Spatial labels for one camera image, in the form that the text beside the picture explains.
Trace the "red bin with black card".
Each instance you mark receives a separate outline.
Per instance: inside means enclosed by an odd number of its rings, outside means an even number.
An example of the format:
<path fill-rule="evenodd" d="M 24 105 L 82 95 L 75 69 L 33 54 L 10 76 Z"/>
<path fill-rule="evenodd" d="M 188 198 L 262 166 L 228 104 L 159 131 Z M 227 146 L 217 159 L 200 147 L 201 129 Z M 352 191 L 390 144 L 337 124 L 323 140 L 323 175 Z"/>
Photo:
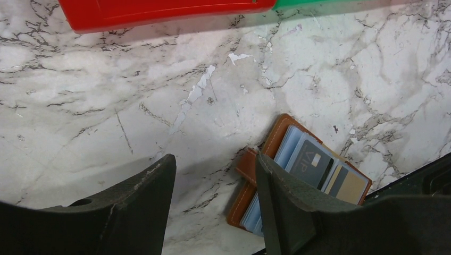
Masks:
<path fill-rule="evenodd" d="M 102 1 L 59 0 L 76 33 L 93 33 L 195 16 L 265 12 L 275 1 Z"/>

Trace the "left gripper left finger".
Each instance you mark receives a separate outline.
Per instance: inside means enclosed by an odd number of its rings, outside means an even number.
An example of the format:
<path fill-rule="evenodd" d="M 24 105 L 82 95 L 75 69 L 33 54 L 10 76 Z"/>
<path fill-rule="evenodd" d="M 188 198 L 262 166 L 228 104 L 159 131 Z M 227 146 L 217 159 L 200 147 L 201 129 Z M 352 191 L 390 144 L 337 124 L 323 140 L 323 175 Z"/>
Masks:
<path fill-rule="evenodd" d="M 1 203 L 1 254 L 161 254 L 176 176 L 172 154 L 67 207 Z"/>

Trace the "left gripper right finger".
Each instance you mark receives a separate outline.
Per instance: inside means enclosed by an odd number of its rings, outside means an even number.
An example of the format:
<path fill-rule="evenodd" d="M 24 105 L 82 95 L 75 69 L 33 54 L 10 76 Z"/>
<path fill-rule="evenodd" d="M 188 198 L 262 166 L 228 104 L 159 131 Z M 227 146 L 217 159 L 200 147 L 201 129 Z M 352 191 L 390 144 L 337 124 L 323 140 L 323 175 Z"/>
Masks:
<path fill-rule="evenodd" d="M 265 254 L 450 254 L 450 195 L 394 195 L 361 206 L 255 161 Z"/>

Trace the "black VIP card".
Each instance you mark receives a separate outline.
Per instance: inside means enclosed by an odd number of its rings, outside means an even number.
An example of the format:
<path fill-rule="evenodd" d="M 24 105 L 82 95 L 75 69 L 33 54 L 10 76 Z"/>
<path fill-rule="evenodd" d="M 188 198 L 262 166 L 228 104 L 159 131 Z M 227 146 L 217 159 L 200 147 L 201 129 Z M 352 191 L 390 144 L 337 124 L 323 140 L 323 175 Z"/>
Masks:
<path fill-rule="evenodd" d="M 321 190 L 334 162 L 334 158 L 318 142 L 303 139 L 297 144 L 286 170 L 294 177 Z"/>

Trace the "green plastic bin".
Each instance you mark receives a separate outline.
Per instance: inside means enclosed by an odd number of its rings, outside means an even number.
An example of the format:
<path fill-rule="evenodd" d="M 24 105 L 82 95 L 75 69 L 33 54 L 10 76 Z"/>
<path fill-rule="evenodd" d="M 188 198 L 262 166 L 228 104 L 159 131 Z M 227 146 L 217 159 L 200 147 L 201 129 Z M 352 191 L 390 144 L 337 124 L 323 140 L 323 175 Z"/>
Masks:
<path fill-rule="evenodd" d="M 304 7 L 334 11 L 348 11 L 352 10 L 355 7 L 355 4 L 354 1 L 277 0 L 272 10 L 287 11 Z"/>

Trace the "gold card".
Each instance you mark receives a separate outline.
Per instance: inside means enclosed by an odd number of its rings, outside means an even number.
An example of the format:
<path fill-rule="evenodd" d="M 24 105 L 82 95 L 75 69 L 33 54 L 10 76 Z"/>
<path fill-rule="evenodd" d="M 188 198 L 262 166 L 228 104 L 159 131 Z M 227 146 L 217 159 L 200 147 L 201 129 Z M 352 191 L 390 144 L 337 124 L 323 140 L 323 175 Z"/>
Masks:
<path fill-rule="evenodd" d="M 369 178 L 347 164 L 338 163 L 322 191 L 339 200 L 360 205 L 371 185 Z"/>

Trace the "brown leather card holder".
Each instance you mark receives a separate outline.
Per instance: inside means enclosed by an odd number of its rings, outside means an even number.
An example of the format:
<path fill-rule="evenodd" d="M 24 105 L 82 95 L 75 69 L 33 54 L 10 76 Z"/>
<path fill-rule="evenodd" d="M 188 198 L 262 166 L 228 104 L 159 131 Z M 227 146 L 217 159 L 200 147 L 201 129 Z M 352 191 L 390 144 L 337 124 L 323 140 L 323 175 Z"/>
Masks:
<path fill-rule="evenodd" d="M 326 150 L 326 152 L 330 153 L 330 155 L 335 160 L 334 165 L 332 166 L 329 176 L 325 182 L 325 185 L 322 188 L 324 188 L 328 184 L 329 178 L 334 172 L 333 169 L 338 163 L 347 164 L 356 171 L 360 172 L 349 161 L 328 148 L 318 137 L 316 137 L 312 132 L 303 127 L 288 114 L 281 114 L 277 119 L 263 146 L 262 153 L 268 155 L 286 172 L 288 172 L 286 170 L 286 166 L 297 144 L 303 139 L 311 139 L 318 142 Z M 236 200 L 232 205 L 232 208 L 227 215 L 227 223 L 231 226 L 241 228 L 255 235 L 263 236 L 264 234 L 260 212 L 260 203 L 256 185 L 256 156 L 257 151 L 255 149 L 246 148 L 244 155 L 241 157 L 236 167 L 236 171 L 245 179 L 245 184 L 239 192 Z"/>

